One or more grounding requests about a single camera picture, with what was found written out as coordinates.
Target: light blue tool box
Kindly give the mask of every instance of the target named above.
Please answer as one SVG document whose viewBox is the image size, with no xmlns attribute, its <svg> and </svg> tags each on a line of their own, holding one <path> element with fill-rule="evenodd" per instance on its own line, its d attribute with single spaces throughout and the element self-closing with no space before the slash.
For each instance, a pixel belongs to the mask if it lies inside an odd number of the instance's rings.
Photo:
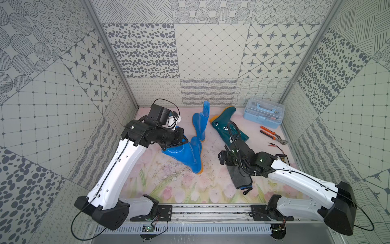
<svg viewBox="0 0 390 244">
<path fill-rule="evenodd" d="M 261 98 L 251 98 L 245 106 L 244 118 L 276 129 L 283 121 L 284 105 Z"/>
</svg>

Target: patterned wall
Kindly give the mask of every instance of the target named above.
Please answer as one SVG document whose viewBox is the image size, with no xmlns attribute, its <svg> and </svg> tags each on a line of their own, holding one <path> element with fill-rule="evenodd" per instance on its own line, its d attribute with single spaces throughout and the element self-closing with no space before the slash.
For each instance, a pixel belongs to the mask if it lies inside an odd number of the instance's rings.
<svg viewBox="0 0 390 244">
<path fill-rule="evenodd" d="M 75 241 L 74 201 L 136 113 L 106 48 L 79 1 L 1 1 L 1 243 Z"/>
<path fill-rule="evenodd" d="M 390 236 L 390 1 L 347 0 L 286 97 L 283 121 L 306 172 L 352 184 L 375 232 Z M 356 224 L 369 226 L 361 211 Z"/>
<path fill-rule="evenodd" d="M 92 3 L 140 106 L 244 107 L 280 99 L 333 0 Z"/>
</svg>

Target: table surface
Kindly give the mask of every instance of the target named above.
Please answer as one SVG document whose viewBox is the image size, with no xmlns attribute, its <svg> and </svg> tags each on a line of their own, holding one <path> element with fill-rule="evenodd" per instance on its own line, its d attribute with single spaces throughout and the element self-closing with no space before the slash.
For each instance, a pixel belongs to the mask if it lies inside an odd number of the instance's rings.
<svg viewBox="0 0 390 244">
<path fill-rule="evenodd" d="M 150 108 L 140 108 L 136 119 L 149 113 Z M 224 109 L 211 108 L 210 118 L 219 115 Z M 196 136 L 192 125 L 192 115 L 201 108 L 180 108 L 182 117 L 178 126 L 184 128 L 186 137 Z M 272 155 L 282 154 L 269 142 L 278 145 L 288 156 L 291 166 L 298 168 L 288 145 L 260 133 L 260 124 L 244 119 L 244 109 L 237 109 L 231 120 L 250 138 L 248 146 L 253 151 L 265 151 Z M 284 139 L 280 128 L 272 129 Z M 225 150 L 225 143 L 217 131 L 208 123 L 206 140 L 202 143 L 203 173 L 195 175 L 191 169 L 177 160 L 163 154 L 160 146 L 150 145 L 139 158 L 121 192 L 121 198 L 137 198 L 148 194 L 160 203 L 267 203 L 273 194 L 289 198 L 308 199 L 294 188 L 262 176 L 252 176 L 253 190 L 243 195 L 237 190 L 225 165 L 219 163 L 217 155 Z"/>
</svg>

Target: pliers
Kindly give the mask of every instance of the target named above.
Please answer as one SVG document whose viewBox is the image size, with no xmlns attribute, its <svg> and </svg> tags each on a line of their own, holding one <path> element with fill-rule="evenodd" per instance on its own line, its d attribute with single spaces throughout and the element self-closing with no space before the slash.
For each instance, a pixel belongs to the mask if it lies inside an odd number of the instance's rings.
<svg viewBox="0 0 390 244">
<path fill-rule="evenodd" d="M 273 140 L 280 142 L 282 145 L 285 145 L 288 143 L 288 141 L 282 140 L 282 138 L 280 136 L 278 136 L 275 132 L 270 131 L 269 129 L 265 128 L 264 126 L 260 126 L 260 128 L 262 128 L 263 130 L 266 131 L 265 132 L 265 131 L 261 130 L 260 133 L 272 138 Z"/>
</svg>

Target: green rubber boot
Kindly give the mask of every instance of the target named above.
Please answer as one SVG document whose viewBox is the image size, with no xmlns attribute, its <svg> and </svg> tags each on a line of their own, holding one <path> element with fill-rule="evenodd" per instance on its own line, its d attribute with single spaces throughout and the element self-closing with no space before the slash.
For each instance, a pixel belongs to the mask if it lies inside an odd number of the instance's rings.
<svg viewBox="0 0 390 244">
<path fill-rule="evenodd" d="M 233 106 L 227 107 L 220 115 L 216 115 L 216 116 L 212 117 L 210 120 L 210 124 L 214 127 L 214 129 L 216 129 L 218 131 L 218 134 L 221 136 L 222 140 L 227 145 L 231 144 L 232 140 L 229 136 L 229 132 L 227 131 L 226 126 L 227 126 L 227 123 L 230 121 L 230 118 L 232 117 L 232 115 L 234 114 L 235 111 L 236 111 L 235 107 L 233 107 Z M 234 128 L 232 126 L 231 129 L 232 129 L 233 136 L 237 135 L 236 128 Z M 243 141 L 247 141 L 249 139 L 249 137 L 241 131 L 241 139 Z"/>
</svg>

